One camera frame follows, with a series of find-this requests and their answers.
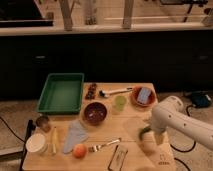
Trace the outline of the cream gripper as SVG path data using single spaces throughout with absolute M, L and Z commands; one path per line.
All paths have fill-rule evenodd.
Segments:
M 139 147 L 146 155 L 154 155 L 161 152 L 160 146 L 164 143 L 164 134 L 158 134 L 152 129 L 143 135 L 143 139 L 139 139 Z

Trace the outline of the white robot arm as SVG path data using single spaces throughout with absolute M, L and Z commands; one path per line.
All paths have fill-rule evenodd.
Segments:
M 168 96 L 154 105 L 151 110 L 151 122 L 141 129 L 138 134 L 139 139 L 142 140 L 143 135 L 149 131 L 160 135 L 167 127 L 172 127 L 194 140 L 190 149 L 181 151 L 172 146 L 174 150 L 188 153 L 195 148 L 196 143 L 199 143 L 213 151 L 213 125 L 192 118 L 190 115 L 184 115 L 182 110 L 183 102 L 177 96 Z

